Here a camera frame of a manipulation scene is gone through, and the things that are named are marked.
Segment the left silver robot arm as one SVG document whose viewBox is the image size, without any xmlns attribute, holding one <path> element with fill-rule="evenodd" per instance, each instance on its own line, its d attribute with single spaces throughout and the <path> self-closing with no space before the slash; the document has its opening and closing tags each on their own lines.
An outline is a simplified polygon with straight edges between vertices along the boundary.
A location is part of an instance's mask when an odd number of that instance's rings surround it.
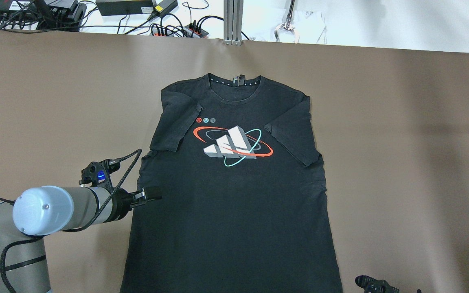
<svg viewBox="0 0 469 293">
<path fill-rule="evenodd" d="M 161 199 L 158 187 L 115 195 L 103 187 L 43 186 L 0 202 L 0 293 L 51 293 L 44 237 L 86 224 L 117 221 Z"/>
</svg>

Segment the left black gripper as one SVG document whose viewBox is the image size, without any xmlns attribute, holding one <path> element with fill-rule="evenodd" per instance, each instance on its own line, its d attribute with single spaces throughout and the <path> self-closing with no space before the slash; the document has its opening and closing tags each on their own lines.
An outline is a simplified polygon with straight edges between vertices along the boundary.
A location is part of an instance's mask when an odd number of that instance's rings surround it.
<svg viewBox="0 0 469 293">
<path fill-rule="evenodd" d="M 115 220 L 120 220 L 138 206 L 162 199 L 162 191 L 156 186 L 145 186 L 138 191 L 127 192 L 119 188 L 115 194 Z"/>
</svg>

